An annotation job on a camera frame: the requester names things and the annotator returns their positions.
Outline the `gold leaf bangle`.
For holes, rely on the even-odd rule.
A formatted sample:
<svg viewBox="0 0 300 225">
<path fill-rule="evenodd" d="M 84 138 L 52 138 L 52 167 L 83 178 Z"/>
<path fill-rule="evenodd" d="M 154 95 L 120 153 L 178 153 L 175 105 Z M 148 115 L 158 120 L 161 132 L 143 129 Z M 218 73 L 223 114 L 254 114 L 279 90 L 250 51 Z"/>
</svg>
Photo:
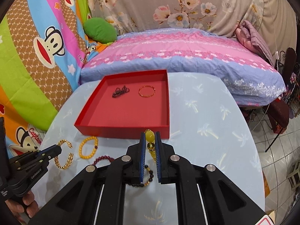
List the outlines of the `gold leaf bangle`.
<svg viewBox="0 0 300 225">
<path fill-rule="evenodd" d="M 71 142 L 65 140 L 65 139 L 62 139 L 58 142 L 58 146 L 61 147 L 64 143 L 66 143 L 68 145 L 68 147 L 70 149 L 73 148 Z M 70 167 L 70 165 L 72 164 L 73 162 L 73 158 L 74 158 L 74 154 L 73 153 L 69 153 L 68 155 L 68 158 L 67 158 L 67 161 L 66 163 L 62 166 L 60 163 L 59 163 L 59 157 L 58 156 L 55 156 L 54 157 L 54 162 L 55 162 L 55 165 L 59 168 L 59 169 L 62 169 L 62 170 L 66 170 Z"/>
</svg>

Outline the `green cushion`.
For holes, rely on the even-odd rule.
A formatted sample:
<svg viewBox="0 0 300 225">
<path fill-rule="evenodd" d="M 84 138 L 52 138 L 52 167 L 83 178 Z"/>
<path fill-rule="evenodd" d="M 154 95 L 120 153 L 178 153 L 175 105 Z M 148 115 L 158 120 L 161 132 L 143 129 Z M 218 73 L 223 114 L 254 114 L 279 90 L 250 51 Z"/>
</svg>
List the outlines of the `green cushion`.
<svg viewBox="0 0 300 225">
<path fill-rule="evenodd" d="M 112 43 L 117 40 L 115 28 L 103 18 L 88 19 L 83 24 L 83 29 L 88 37 L 102 44 Z"/>
</svg>

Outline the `pink purple floral pillow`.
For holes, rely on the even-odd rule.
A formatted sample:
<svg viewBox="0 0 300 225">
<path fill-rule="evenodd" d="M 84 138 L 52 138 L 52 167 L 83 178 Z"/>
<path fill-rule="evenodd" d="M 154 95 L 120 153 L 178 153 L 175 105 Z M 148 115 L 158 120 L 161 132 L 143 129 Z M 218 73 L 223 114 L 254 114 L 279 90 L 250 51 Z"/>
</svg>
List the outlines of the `pink purple floral pillow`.
<svg viewBox="0 0 300 225">
<path fill-rule="evenodd" d="M 218 77 L 240 106 L 265 106 L 286 91 L 280 73 L 240 42 L 195 28 L 123 34 L 102 52 L 91 53 L 80 80 L 148 70 Z"/>
</svg>

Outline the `grey floral bedsheet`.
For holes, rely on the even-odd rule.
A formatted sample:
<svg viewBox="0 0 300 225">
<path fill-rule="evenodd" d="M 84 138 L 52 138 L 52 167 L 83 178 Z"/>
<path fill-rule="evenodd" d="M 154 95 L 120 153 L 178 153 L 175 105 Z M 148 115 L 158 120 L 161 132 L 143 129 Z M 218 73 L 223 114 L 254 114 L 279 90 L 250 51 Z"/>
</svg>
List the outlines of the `grey floral bedsheet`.
<svg viewBox="0 0 300 225">
<path fill-rule="evenodd" d="M 87 0 L 92 17 L 119 35 L 149 29 L 202 29 L 233 37 L 248 21 L 272 54 L 296 48 L 297 17 L 287 0 Z"/>
</svg>

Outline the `large thin gold bangle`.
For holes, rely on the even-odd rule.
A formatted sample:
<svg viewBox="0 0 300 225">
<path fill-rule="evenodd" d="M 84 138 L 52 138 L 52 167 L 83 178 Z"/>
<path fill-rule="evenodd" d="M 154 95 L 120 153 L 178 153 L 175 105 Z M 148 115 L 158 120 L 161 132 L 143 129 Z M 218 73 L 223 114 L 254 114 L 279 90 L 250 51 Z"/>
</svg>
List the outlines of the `large thin gold bangle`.
<svg viewBox="0 0 300 225">
<path fill-rule="evenodd" d="M 156 94 L 156 89 L 151 85 L 144 85 L 139 88 L 138 94 L 143 98 L 150 98 Z"/>
</svg>

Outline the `cartoon monkey colourful blanket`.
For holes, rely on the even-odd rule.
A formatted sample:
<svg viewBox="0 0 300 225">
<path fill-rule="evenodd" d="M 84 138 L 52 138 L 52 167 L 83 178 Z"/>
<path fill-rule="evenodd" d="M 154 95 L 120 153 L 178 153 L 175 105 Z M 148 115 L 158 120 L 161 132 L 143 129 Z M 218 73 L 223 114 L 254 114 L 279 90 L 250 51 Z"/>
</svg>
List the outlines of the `cartoon monkey colourful blanket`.
<svg viewBox="0 0 300 225">
<path fill-rule="evenodd" d="M 87 0 L 1 0 L 1 117 L 9 157 L 37 150 L 80 85 L 83 66 L 106 48 L 83 23 Z"/>
</svg>

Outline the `pink purple folded cloth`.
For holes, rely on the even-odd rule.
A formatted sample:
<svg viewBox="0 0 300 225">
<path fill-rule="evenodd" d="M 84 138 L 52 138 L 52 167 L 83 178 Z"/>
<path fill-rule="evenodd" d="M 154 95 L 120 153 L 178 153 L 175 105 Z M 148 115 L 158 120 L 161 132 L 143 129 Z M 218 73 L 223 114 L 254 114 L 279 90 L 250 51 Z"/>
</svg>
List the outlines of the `pink purple folded cloth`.
<svg viewBox="0 0 300 225">
<path fill-rule="evenodd" d="M 244 20 L 243 23 L 236 28 L 234 33 L 238 41 L 245 48 L 256 55 L 259 55 L 272 67 L 275 66 L 275 61 L 265 40 L 249 21 Z"/>
</svg>

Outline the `red cardboard box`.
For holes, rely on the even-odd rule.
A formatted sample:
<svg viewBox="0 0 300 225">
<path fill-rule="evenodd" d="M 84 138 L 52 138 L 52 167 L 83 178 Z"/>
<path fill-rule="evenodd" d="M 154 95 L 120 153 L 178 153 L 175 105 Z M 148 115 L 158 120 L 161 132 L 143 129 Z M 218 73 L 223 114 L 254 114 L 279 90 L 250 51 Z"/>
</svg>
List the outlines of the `red cardboard box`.
<svg viewBox="0 0 300 225">
<path fill-rule="evenodd" d="M 144 98 L 140 87 L 151 85 L 156 94 Z M 169 84 L 166 70 L 105 76 L 79 113 L 75 127 L 83 135 L 139 139 L 147 129 L 170 136 Z"/>
</svg>

